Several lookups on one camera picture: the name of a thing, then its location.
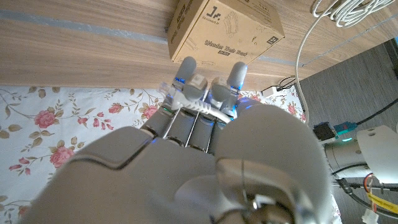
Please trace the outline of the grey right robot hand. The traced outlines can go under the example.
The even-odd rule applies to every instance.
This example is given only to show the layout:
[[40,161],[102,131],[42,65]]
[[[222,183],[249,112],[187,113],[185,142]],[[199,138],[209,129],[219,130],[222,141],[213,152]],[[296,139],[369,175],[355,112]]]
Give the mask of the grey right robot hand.
[[169,109],[117,129],[55,173],[22,223],[330,223],[331,174],[312,130],[242,98],[213,152],[165,139],[188,129]]

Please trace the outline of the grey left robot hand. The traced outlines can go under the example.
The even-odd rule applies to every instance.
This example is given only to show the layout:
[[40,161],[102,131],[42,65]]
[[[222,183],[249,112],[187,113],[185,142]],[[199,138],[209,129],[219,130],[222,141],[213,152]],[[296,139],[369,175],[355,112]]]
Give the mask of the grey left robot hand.
[[338,177],[360,178],[371,173],[356,139],[331,142],[324,149],[333,172],[346,168],[336,173]]

